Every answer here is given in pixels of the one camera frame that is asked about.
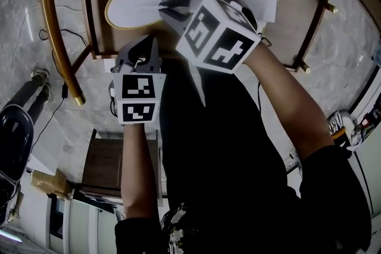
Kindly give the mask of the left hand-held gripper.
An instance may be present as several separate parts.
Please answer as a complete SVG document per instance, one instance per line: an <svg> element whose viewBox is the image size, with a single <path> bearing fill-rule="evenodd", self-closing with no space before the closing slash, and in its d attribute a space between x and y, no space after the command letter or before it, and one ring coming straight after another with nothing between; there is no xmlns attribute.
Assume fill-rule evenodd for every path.
<svg viewBox="0 0 381 254"><path fill-rule="evenodd" d="M111 96L121 125L155 121L166 78L159 73L160 67L158 41L154 35L140 36L119 50ZM127 68L138 73L121 74L127 72Z"/></svg>

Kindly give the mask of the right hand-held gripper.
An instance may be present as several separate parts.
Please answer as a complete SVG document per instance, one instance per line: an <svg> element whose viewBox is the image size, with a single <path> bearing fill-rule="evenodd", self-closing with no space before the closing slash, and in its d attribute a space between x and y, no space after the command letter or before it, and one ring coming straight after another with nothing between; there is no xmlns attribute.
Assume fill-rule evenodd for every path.
<svg viewBox="0 0 381 254"><path fill-rule="evenodd" d="M159 15L181 38L176 51L197 67L232 74L260 42L252 24L223 0L202 0L198 9L182 13L191 0L162 0Z"/></svg>

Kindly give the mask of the person's left forearm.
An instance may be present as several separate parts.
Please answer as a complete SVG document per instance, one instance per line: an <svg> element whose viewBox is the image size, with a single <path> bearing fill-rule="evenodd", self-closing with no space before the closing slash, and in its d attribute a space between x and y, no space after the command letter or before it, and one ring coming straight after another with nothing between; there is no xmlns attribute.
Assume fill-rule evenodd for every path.
<svg viewBox="0 0 381 254"><path fill-rule="evenodd" d="M158 219L155 175L143 124L124 126L121 198L126 218Z"/></svg>

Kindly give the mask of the person's right forearm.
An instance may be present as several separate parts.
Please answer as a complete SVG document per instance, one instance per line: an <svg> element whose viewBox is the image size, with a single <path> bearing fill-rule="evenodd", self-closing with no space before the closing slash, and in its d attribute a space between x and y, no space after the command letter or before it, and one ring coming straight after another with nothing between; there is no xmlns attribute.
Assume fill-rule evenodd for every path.
<svg viewBox="0 0 381 254"><path fill-rule="evenodd" d="M334 145L321 108L265 44L260 42L244 63L261 83L301 161Z"/></svg>

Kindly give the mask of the dark wooden cabinet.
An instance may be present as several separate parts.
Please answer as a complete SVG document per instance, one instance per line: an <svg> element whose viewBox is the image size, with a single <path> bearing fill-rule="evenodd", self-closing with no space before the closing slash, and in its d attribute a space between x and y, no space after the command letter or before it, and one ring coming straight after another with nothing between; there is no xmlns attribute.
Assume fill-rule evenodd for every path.
<svg viewBox="0 0 381 254"><path fill-rule="evenodd" d="M89 141L79 191L98 201L121 205L123 139L97 137L94 129Z"/></svg>

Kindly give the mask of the person's dark clothed body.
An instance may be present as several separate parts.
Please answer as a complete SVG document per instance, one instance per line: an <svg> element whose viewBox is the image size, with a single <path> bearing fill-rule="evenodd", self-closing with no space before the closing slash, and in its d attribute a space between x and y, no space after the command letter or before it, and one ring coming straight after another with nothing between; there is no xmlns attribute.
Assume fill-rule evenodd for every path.
<svg viewBox="0 0 381 254"><path fill-rule="evenodd" d="M260 112L235 75L200 69L204 99L181 61L163 62L160 106L169 211L115 225L117 254L356 254L371 217L344 150L302 165L298 192Z"/></svg>

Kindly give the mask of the cardboard box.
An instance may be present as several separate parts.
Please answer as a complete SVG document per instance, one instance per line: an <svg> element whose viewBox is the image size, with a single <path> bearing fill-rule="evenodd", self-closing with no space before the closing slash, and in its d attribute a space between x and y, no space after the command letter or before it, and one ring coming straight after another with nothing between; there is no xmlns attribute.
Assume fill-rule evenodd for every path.
<svg viewBox="0 0 381 254"><path fill-rule="evenodd" d="M70 200L73 190L67 177L60 170L56 170L54 175L34 170L31 174L31 183L47 195L54 194L67 200Z"/></svg>

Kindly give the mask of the white appliance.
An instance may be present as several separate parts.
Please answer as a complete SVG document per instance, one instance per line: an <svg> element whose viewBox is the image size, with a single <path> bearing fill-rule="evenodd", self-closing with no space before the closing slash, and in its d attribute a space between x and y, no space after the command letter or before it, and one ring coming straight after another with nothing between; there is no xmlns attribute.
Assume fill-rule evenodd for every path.
<svg viewBox="0 0 381 254"><path fill-rule="evenodd" d="M70 200L49 195L49 249L57 254L116 254L114 227L122 218L121 199L87 197Z"/></svg>

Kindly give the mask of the pile of household items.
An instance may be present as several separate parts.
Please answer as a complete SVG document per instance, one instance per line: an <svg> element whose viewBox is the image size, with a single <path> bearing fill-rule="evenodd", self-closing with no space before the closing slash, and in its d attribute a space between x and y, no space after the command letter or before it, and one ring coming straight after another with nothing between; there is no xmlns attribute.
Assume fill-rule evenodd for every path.
<svg viewBox="0 0 381 254"><path fill-rule="evenodd" d="M344 156L349 159L370 133L381 123L381 93L370 112L359 123L346 111L336 111L328 119L329 132L335 143L344 149Z"/></svg>

